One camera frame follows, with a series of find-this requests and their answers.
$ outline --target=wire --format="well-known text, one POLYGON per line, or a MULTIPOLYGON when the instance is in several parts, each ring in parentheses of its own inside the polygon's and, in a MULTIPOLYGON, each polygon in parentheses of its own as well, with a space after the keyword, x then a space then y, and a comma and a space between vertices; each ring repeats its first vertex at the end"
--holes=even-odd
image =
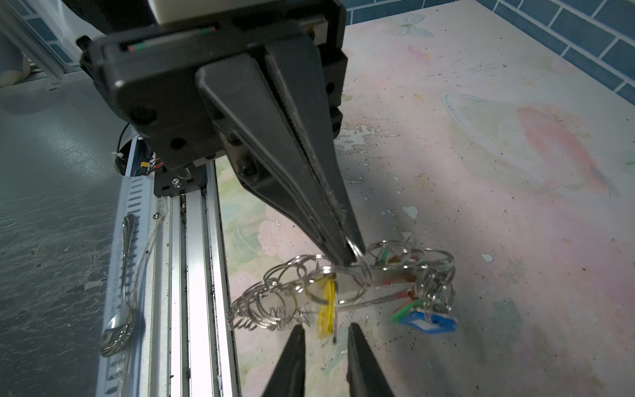
POLYGON ((126 132, 126 129, 128 128, 129 125, 130 125, 130 123, 126 123, 126 125, 123 128, 123 130, 121 130, 121 133, 119 134, 119 140, 117 141, 117 150, 116 150, 116 152, 119 151, 119 146, 121 145, 121 139, 123 138, 123 133, 126 132))

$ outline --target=white plastic part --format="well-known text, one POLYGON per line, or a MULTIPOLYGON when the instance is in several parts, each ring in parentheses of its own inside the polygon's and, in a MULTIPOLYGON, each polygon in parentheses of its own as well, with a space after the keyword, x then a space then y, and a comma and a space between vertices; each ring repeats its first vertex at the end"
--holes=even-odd
POLYGON ((74 63, 79 63, 82 51, 75 44, 81 36, 91 39, 103 36, 97 28, 79 18, 62 0, 29 0, 46 25, 60 41, 60 45, 74 63))
POLYGON ((159 25, 201 17, 203 15, 234 10, 272 0, 148 0, 159 25))

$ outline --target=metal utensil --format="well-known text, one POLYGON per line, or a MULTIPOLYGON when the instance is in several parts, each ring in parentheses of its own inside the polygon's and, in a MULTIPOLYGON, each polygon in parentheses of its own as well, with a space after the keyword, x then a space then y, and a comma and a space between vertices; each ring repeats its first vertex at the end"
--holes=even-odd
POLYGON ((110 357, 120 351, 130 339, 135 329, 135 310, 126 301, 126 273, 128 270, 128 255, 132 245, 132 235, 137 224, 137 217, 128 214, 123 219, 123 265, 121 269, 121 307, 110 320, 100 342, 100 352, 103 357, 110 357))

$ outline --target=table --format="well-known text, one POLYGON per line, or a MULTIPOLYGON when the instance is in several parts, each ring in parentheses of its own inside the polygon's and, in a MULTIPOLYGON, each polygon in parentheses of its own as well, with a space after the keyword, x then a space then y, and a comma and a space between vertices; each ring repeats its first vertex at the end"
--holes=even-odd
MULTIPOLYGON (((335 145, 364 240, 454 253, 459 328, 341 313, 335 346, 307 331, 307 396, 348 395, 350 321, 396 396, 632 392, 635 107, 474 0, 350 26, 344 51, 335 145)), ((235 299, 318 249, 217 167, 235 299)), ((287 336, 236 332, 244 396, 287 336)))

